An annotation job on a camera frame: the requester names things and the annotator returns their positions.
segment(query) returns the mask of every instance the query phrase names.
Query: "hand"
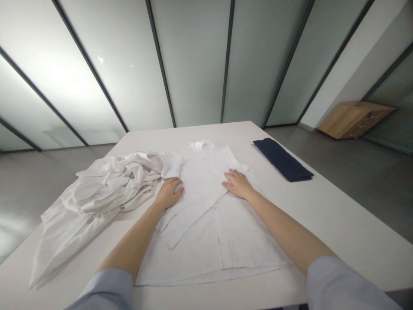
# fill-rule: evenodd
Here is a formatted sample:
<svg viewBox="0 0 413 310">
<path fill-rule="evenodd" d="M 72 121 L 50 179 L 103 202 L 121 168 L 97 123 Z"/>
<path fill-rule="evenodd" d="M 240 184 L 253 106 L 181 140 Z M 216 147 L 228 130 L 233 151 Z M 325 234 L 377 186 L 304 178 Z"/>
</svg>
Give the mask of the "hand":
<svg viewBox="0 0 413 310">
<path fill-rule="evenodd" d="M 167 179 L 160 188 L 154 205 L 157 205 L 163 210 L 166 210 L 170 206 L 174 205 L 184 192 L 184 188 L 182 187 L 177 193 L 175 193 L 175 188 L 181 183 L 182 181 L 177 177 Z"/>
<path fill-rule="evenodd" d="M 232 184 L 222 182 L 231 193 L 238 197 L 247 199 L 256 193 L 256 190 L 248 182 L 248 179 L 241 172 L 230 169 L 229 172 L 225 172 L 225 176 L 231 181 Z"/>
</svg>

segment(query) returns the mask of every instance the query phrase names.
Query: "light blue sleeve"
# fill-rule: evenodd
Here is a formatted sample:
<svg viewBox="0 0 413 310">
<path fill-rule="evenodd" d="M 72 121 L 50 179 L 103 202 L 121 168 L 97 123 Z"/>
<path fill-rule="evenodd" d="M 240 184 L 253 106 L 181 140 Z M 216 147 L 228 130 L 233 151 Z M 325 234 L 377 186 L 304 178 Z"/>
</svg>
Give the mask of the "light blue sleeve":
<svg viewBox="0 0 413 310">
<path fill-rule="evenodd" d="M 342 260 L 323 256 L 307 272 L 310 309 L 402 310 L 389 296 Z"/>
<path fill-rule="evenodd" d="M 80 297 L 66 310 L 132 310 L 132 276 L 121 269 L 105 269 L 95 274 Z"/>
</svg>

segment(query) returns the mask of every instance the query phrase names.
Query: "glass panel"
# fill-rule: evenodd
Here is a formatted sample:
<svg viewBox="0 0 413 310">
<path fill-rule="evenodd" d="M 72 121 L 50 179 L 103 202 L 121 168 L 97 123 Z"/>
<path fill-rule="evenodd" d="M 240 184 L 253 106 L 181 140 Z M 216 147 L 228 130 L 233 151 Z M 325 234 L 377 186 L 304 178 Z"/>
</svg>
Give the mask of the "glass panel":
<svg viewBox="0 0 413 310">
<path fill-rule="evenodd" d="M 367 0 L 317 0 L 267 126 L 296 123 Z"/>
<path fill-rule="evenodd" d="M 151 3 L 176 125 L 219 123 L 231 2 Z"/>
<path fill-rule="evenodd" d="M 1 56 L 0 114 L 41 149 L 83 145 Z"/>
<path fill-rule="evenodd" d="M 224 122 L 262 126 L 307 4 L 235 2 Z"/>
<path fill-rule="evenodd" d="M 0 151 L 16 151 L 20 149 L 32 149 L 32 147 L 0 124 Z"/>
<path fill-rule="evenodd" d="M 125 134 L 50 0 L 1 0 L 1 46 L 90 144 Z"/>
<path fill-rule="evenodd" d="M 413 153 L 413 53 L 386 78 L 366 101 L 396 108 L 364 137 Z"/>
<path fill-rule="evenodd" d="M 145 0 L 64 0 L 128 129 L 173 127 Z"/>
</svg>

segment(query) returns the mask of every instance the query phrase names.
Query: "wooden cabinet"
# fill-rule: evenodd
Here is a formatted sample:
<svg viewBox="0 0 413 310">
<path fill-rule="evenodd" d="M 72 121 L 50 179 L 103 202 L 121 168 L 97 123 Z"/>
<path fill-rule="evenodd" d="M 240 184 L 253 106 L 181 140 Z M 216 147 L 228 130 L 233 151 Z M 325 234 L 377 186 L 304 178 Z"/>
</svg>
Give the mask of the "wooden cabinet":
<svg viewBox="0 0 413 310">
<path fill-rule="evenodd" d="M 336 139 L 358 138 L 394 110 L 366 101 L 342 102 L 318 129 Z"/>
</svg>

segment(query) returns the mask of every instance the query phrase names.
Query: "shirt placket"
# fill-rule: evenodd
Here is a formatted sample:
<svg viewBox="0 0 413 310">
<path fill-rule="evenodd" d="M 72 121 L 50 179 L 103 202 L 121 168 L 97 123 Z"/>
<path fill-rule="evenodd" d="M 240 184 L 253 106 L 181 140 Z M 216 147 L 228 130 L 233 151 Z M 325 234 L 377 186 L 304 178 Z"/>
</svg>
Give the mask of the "shirt placket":
<svg viewBox="0 0 413 310">
<path fill-rule="evenodd" d="M 217 234 L 218 234 L 218 242 L 219 242 L 219 248 L 221 250 L 223 269 L 231 269 L 231 268 L 234 267 L 234 264 L 232 263 L 231 254 L 230 254 L 229 248 L 228 248 L 228 242 L 227 242 L 227 239 L 225 237 L 224 226 L 222 224 L 222 220 L 221 220 L 221 217 L 219 215 L 219 212 L 216 209 L 216 204 L 213 205 L 213 207 L 212 207 L 212 214 L 214 216 L 216 231 L 217 231 Z"/>
</svg>

